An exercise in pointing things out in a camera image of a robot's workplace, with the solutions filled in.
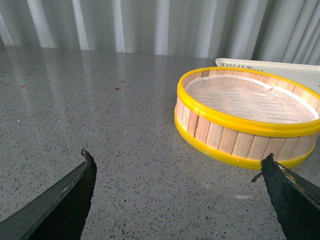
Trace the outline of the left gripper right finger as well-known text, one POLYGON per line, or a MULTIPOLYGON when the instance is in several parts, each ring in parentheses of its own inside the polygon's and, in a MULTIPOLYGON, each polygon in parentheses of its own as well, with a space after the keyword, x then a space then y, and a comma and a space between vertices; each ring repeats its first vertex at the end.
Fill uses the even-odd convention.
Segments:
POLYGON ((287 240, 320 238, 320 188, 274 160, 270 153, 260 162, 263 176, 277 220, 287 240))

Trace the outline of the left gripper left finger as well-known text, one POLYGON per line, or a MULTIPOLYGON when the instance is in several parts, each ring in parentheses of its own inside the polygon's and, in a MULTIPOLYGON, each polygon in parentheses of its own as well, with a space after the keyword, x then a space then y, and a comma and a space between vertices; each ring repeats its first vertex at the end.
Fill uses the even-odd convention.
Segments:
POLYGON ((97 165, 90 153, 78 167, 0 223, 2 240, 79 240, 94 193, 97 165))

